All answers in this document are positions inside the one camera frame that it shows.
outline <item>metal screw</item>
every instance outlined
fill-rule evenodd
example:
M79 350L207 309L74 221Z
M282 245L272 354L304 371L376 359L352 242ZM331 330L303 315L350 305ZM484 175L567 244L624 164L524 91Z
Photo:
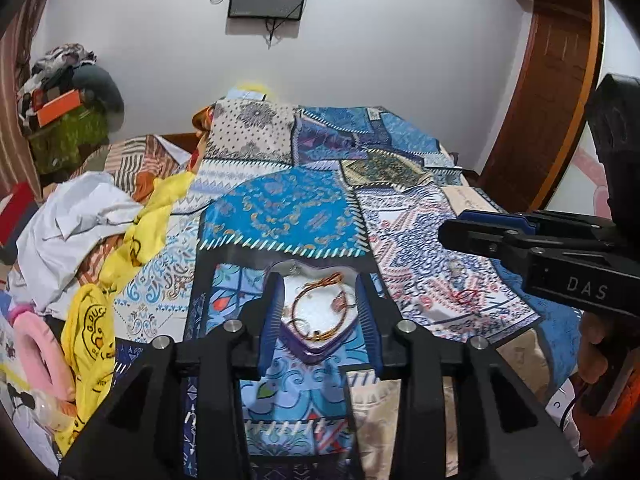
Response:
M171 338L167 335L159 335L151 342L151 346L157 350L167 348L171 344Z
M408 319L403 319L402 321L398 321L396 325L400 332L404 332L405 334L410 334L416 329L415 323Z
M228 319L223 325L227 332L238 332L242 328L242 321L239 319Z
M469 339L469 344L476 350L484 350L489 348L489 342L481 335L475 335Z

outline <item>blanket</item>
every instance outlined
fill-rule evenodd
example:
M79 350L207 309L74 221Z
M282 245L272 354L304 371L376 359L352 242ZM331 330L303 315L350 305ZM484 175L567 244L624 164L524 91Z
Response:
M539 358L530 330L540 313L491 261L437 241L454 202L465 200L444 190L465 184L435 138L386 108L218 102L201 171L180 204L185 215L114 302L114 380L155 336L202 337L237 317L262 294L268 269L289 260L368 272L403 316L439 336L479 334L497 347L527 334ZM293 478L294 471L316 478L314 471L338 466L351 449L338 368L368 357L359 323L335 338L339 345L315 364L300 359L300 341L279 339L266 376L241 381L256 478ZM520 358L518 348L506 354ZM543 391L545 381L548 371L530 387ZM184 385L190 476L197 476L197 386L193 378Z

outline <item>orange box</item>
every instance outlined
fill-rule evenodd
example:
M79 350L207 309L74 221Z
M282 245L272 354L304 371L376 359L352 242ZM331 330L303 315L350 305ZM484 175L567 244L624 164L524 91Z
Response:
M38 110L38 122L40 123L40 127L43 127L45 124L49 124L51 121L56 120L68 111L78 108L81 104L80 92L78 90L70 90L66 94L56 97L53 101L48 102Z

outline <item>white cloth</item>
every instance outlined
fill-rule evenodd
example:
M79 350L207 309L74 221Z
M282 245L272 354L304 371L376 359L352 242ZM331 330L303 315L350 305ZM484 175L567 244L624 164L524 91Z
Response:
M82 260L103 238L125 232L141 209L108 173L88 171L60 184L18 237L22 276L9 273L9 293L65 320L72 297L65 289Z
M51 447L51 437L36 422L33 411L20 406L14 411L12 422L20 436L34 455L54 474L58 474L60 464Z
M567 379L560 389L551 397L548 405L546 406L546 412L551 416L558 426L560 425L560 421L562 420L562 415L566 411L566 407L574 400L575 391L574 385L572 382ZM574 410L572 409L564 422L564 428L560 428L564 436L571 444L571 447L574 448L574 451L578 453L578 448L580 447L580 431L578 430L578 426L574 422Z
M164 137L159 135L154 135L154 137L162 144L166 152L173 157L173 159L178 163L178 166L183 165L191 158L191 153L187 150L183 150L180 146L176 146L174 143L169 142Z

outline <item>striped fabric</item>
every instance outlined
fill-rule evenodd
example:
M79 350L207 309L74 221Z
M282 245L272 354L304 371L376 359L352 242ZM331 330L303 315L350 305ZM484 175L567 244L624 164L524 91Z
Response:
M104 171L113 175L114 184L133 195L136 190L136 175L142 168L146 152L146 137L117 142L111 147Z
M26 0L0 40L0 198L27 181L42 196L27 140L18 124L16 92L29 77L31 40L47 0Z
M114 176L116 186L133 200L144 203L153 192L153 181L165 178L178 167L176 161L154 136L137 137L103 146L93 152L72 177L85 171L106 171ZM96 245L82 261L76 278L81 285L97 283L107 256L122 244L124 236L115 235Z

